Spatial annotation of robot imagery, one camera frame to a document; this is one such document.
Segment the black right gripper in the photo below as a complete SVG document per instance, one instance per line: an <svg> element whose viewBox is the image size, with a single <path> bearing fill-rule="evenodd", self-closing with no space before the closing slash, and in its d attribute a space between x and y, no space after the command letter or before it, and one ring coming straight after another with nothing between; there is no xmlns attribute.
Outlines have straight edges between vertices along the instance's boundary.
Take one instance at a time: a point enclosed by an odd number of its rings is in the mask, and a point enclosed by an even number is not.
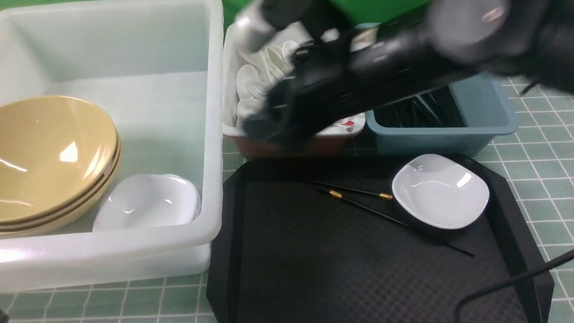
<svg viewBox="0 0 574 323"><path fill-rule="evenodd" d="M247 116L243 131L278 148L302 148L341 119L358 115L347 64L348 45L305 43L291 54L293 70L267 92L260 110Z"/></svg>

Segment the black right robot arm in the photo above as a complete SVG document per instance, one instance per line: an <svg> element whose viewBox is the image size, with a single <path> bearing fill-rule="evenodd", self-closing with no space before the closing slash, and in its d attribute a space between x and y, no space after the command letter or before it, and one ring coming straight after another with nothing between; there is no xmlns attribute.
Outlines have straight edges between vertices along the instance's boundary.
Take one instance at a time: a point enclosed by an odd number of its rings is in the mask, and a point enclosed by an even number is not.
<svg viewBox="0 0 574 323"><path fill-rule="evenodd" d="M433 0L420 22L356 51L360 30L330 0L255 0L236 18L238 49L257 53L295 22L310 41L242 123L250 139L282 149L300 150L340 119L479 72L574 89L571 0Z"/></svg>

